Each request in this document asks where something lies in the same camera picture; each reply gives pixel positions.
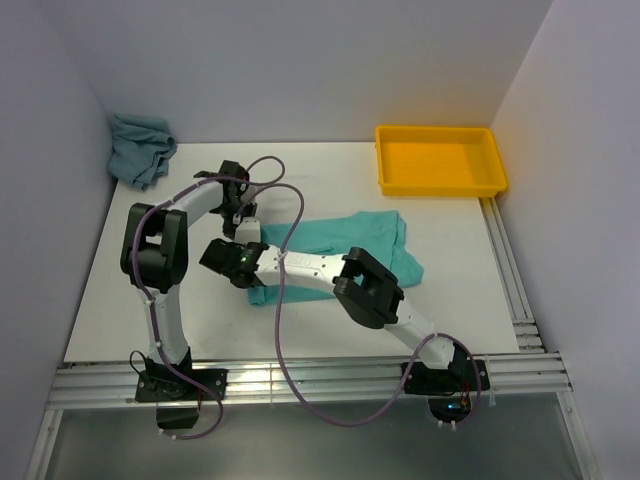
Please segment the teal green t-shirt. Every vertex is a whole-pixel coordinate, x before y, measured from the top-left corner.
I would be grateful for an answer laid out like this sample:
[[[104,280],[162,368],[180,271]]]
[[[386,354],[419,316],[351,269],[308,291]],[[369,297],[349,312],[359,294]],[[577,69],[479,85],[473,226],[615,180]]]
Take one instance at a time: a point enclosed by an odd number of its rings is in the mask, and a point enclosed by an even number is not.
[[[291,224],[269,224],[261,227],[261,239],[280,246]],[[360,247],[388,268],[401,288],[414,287],[422,282],[423,266],[405,248],[406,222],[397,210],[360,211],[341,218],[301,221],[287,246],[295,252],[337,255],[346,254],[351,247]],[[247,299],[253,307],[276,305],[278,286],[251,288]],[[320,290],[285,287],[283,302],[300,303],[327,300],[331,293]]]

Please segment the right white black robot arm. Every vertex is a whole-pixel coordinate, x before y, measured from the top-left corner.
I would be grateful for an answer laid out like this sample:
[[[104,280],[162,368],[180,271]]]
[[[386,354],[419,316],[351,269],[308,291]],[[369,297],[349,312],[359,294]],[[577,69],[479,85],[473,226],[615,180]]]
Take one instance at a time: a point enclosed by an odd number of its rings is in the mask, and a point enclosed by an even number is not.
[[[363,248],[321,255],[215,239],[199,263],[241,289],[285,285],[328,293],[355,323],[384,330],[412,351],[430,337],[414,362],[401,364],[408,394],[449,396],[490,388],[486,363],[471,359],[459,341],[437,332],[410,304],[397,277]]]

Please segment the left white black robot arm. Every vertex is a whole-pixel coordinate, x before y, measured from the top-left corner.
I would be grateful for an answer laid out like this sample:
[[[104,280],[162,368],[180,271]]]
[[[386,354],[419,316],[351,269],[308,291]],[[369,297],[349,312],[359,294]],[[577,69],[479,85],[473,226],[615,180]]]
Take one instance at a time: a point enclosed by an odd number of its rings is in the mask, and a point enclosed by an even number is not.
[[[159,431],[180,440],[194,438],[191,430],[201,409],[181,410],[178,403],[220,404],[227,378],[224,369],[194,369],[184,334],[180,285],[189,266],[189,228],[208,213],[222,218],[223,236],[210,242],[200,263],[238,288],[256,285],[257,261],[264,251],[258,239],[241,237],[257,210],[250,198],[249,169],[225,160],[218,171],[201,171],[194,180],[169,200],[130,208],[120,257],[121,270],[145,306],[150,341],[135,398],[158,403]]]

